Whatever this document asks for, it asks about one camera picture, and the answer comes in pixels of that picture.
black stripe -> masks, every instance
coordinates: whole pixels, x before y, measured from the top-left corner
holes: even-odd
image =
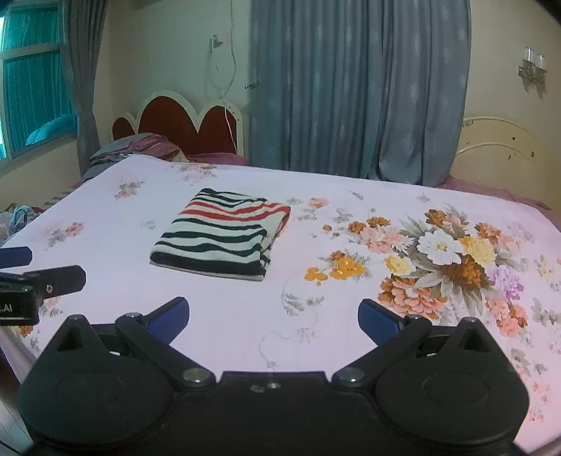
[[[261,254],[261,257],[259,258],[261,261],[263,261],[266,265],[268,265],[271,262],[270,258],[267,258],[265,255]]]
[[[259,261],[248,264],[231,261],[194,259],[179,257],[164,252],[152,252],[150,259],[159,265],[187,269],[191,271],[210,272],[213,274],[236,274],[240,276],[260,277],[265,275],[265,268]]]
[[[232,255],[236,255],[238,257],[244,257],[244,258],[254,254],[255,252],[261,252],[261,244],[259,244],[258,242],[252,248],[246,250],[229,250],[229,249],[225,249],[224,247],[221,247],[220,245],[208,244],[208,243],[199,244],[199,245],[177,245],[166,241],[158,241],[156,242],[156,245],[167,245],[168,247],[172,247],[177,250],[182,250],[184,252],[202,253],[202,252],[212,252],[214,250],[219,252],[230,253]]]
[[[235,244],[240,242],[247,242],[256,236],[267,236],[267,230],[262,229],[254,234],[245,234],[240,236],[219,236],[216,234],[211,234],[208,232],[197,232],[197,231],[176,231],[176,232],[165,232],[162,234],[162,238],[173,239],[195,239],[195,238],[207,238],[215,241],[223,242],[225,244]]]
[[[226,198],[223,197],[222,195],[218,194],[218,192],[215,192],[213,190],[211,190],[210,192],[205,192],[205,190],[210,190],[210,189],[203,189],[200,192],[198,192],[194,199],[198,198],[199,196],[204,196],[205,194],[213,197],[213,198],[217,198],[217,199],[221,199],[223,201],[227,201],[228,203],[240,203],[240,202],[249,202],[249,201],[261,201],[261,202],[267,202],[267,200],[265,198],[252,198],[252,197],[248,197],[247,195],[242,195],[242,194],[238,194],[238,193],[232,193],[233,195],[238,195],[241,197],[247,197],[246,199],[232,199],[232,198]]]
[[[240,231],[240,230],[262,230],[263,229],[262,225],[228,226],[228,225],[213,224],[211,222],[207,222],[205,220],[201,220],[200,218],[194,218],[194,217],[176,218],[172,222],[172,224],[178,223],[178,222],[189,222],[189,223],[192,223],[192,224],[212,226],[214,228],[222,228],[223,230],[231,230],[231,231],[236,231],[236,230],[238,230],[238,231]]]
[[[224,206],[224,207],[228,207],[230,209],[233,209],[236,206],[239,206],[240,204],[245,204],[245,203],[261,203],[261,201],[256,201],[254,199],[245,199],[245,200],[240,201],[239,203],[236,203],[236,204],[226,204],[223,201],[215,201],[213,199],[202,198],[200,196],[194,197],[191,201],[189,201],[189,203],[192,203],[193,201],[206,201],[207,203],[213,203],[213,204],[216,204],[217,206]]]

headboard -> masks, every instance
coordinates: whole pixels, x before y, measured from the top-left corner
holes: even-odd
[[[185,155],[236,153],[237,150],[243,157],[242,116],[240,110],[227,101],[214,100],[197,114],[192,104],[178,93],[154,92],[144,100],[136,117],[125,112],[115,119],[111,140],[137,133],[164,135]]]
[[[498,117],[463,120],[450,175],[561,209],[561,166],[521,126]]]

wooden floor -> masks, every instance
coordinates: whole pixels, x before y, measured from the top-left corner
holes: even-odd
[[[31,440],[16,408],[19,386],[7,361],[0,355],[0,440],[22,452],[31,445]],[[10,455],[14,453],[0,445],[0,456]]]

pink bedsheet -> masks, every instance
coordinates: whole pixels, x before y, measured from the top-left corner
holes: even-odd
[[[466,182],[462,179],[456,179],[455,177],[448,177],[443,184],[440,184],[437,188],[465,191],[467,193],[475,193],[477,195],[487,195],[490,197],[497,197],[506,199],[508,201],[514,201],[515,203],[526,204],[527,206],[533,207],[540,211],[555,227],[561,231],[561,213],[554,211],[547,204],[541,201],[535,201],[534,199],[519,197],[513,195],[507,189],[496,189],[492,187],[487,187],[485,185],[473,184],[471,182]]]

gray curtain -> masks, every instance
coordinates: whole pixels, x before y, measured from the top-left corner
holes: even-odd
[[[78,160],[82,174],[99,150],[93,112],[95,70],[107,0],[60,0],[61,57],[65,81],[78,115]]]
[[[436,185],[469,61],[469,0],[253,1],[252,164]]]

